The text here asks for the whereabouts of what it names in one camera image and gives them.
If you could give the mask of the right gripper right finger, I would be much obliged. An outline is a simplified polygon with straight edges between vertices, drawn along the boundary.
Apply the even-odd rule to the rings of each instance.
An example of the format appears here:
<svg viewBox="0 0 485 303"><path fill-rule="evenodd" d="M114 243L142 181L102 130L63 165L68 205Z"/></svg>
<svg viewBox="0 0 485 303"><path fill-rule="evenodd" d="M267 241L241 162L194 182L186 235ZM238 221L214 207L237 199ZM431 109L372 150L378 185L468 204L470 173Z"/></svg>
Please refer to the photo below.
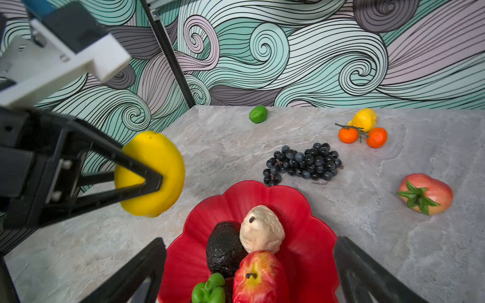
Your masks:
<svg viewBox="0 0 485 303"><path fill-rule="evenodd" d="M348 237L337 237L333 257L346 302L425 302Z"/></svg>

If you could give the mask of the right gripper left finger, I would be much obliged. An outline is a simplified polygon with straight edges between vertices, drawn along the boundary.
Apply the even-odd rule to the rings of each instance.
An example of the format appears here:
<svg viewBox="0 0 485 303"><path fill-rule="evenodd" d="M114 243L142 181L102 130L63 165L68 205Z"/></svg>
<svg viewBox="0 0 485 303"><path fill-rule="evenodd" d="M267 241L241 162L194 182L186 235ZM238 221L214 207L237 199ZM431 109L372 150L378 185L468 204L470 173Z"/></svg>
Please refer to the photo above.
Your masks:
<svg viewBox="0 0 485 303"><path fill-rule="evenodd" d="M156 302L167 251L157 237L83 302Z"/></svg>

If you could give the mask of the small yellow citrus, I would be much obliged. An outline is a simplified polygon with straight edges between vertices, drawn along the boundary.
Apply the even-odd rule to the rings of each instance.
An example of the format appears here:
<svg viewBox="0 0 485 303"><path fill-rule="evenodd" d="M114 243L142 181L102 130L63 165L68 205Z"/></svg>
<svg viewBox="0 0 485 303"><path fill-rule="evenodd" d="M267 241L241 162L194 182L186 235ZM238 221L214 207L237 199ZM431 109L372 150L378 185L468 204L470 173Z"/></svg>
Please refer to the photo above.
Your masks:
<svg viewBox="0 0 485 303"><path fill-rule="evenodd" d="M378 116L372 109L361 109L357 112L347 125L357 128L358 130L368 133L373 130L378 122Z"/></svg>

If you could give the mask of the yellow lemon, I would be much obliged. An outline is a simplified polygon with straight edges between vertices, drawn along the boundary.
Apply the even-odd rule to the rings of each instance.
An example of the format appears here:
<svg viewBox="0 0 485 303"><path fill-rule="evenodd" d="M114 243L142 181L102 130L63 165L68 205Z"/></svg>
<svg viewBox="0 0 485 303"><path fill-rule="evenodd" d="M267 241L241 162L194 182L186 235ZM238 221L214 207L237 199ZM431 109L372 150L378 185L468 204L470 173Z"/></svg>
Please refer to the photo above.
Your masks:
<svg viewBox="0 0 485 303"><path fill-rule="evenodd" d="M162 177L158 191L121 202L135 216L158 217L177 202L184 186L185 166L175 144L161 133L145 131L123 147L123 152L150 167Z"/></svg>

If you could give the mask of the red apple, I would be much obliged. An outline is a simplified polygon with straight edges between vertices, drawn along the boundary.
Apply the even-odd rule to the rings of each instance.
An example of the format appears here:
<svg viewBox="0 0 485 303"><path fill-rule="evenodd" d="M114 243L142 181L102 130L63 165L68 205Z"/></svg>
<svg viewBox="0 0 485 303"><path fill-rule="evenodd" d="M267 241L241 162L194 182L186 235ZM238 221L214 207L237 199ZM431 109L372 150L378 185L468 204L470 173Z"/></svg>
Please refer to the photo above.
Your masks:
<svg viewBox="0 0 485 303"><path fill-rule="evenodd" d="M233 302L289 302L283 264L269 251L247 255L234 276Z"/></svg>

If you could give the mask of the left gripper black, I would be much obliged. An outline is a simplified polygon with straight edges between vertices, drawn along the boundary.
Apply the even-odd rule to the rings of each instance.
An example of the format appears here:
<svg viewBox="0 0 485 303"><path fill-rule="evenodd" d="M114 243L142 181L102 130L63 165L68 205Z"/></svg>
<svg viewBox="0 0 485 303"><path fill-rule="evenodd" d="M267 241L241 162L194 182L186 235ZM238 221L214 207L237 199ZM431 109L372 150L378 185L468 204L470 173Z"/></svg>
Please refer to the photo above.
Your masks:
<svg viewBox="0 0 485 303"><path fill-rule="evenodd" d="M85 186L120 181L113 171L84 173L87 154L100 155L140 180L91 195ZM122 151L83 121L44 111L1 110L3 228L33 229L155 193L162 174Z"/></svg>

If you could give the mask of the dark avocado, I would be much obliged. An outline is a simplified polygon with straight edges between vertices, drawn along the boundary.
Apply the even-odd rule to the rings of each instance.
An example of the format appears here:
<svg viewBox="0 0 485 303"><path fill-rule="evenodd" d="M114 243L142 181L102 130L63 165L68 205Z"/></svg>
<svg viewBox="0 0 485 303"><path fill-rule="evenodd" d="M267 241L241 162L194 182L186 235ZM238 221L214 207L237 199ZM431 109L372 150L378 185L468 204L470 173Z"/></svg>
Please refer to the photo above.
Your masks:
<svg viewBox="0 0 485 303"><path fill-rule="evenodd" d="M219 222L211 232L206 247L210 272L220 273L225 279L233 278L247 255L239 238L239 226L235 222Z"/></svg>

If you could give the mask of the red flower-shaped bowl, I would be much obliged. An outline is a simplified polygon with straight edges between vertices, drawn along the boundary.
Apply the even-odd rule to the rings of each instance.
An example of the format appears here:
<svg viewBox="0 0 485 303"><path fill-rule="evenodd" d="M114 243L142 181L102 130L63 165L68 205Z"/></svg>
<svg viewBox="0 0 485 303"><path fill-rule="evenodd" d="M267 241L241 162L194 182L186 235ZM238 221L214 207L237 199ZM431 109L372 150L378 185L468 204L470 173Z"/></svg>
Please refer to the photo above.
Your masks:
<svg viewBox="0 0 485 303"><path fill-rule="evenodd" d="M284 227L285 239L276 257L285 268L290 301L337 302L336 234L312 215L307 199L298 190L268 187L258 181L237 183L192 209L182 234L167 249L158 301L190 302L194 286L210 276L206 245L214 227L225 221L241 223L258 205L270 208Z"/></svg>

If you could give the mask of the green lime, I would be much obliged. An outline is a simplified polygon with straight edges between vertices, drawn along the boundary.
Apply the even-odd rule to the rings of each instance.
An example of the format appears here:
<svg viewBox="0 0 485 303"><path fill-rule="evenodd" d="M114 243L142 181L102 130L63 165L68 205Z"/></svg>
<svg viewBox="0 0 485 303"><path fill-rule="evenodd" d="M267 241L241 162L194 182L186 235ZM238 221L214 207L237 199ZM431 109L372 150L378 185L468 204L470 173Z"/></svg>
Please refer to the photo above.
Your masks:
<svg viewBox="0 0 485 303"><path fill-rule="evenodd" d="M260 124L266 121L269 111L265 106L256 106L249 114L249 119L255 124Z"/></svg>

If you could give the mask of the dark purple plum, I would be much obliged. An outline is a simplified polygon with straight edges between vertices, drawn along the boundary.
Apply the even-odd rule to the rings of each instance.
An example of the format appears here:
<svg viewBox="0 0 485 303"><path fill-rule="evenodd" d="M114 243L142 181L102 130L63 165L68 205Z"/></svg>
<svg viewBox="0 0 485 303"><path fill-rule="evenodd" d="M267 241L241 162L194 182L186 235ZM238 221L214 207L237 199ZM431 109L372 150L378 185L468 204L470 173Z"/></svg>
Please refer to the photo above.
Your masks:
<svg viewBox="0 0 485 303"><path fill-rule="evenodd" d="M205 282L196 284L191 294L192 303L229 303L232 290L221 273L213 273Z"/></svg>

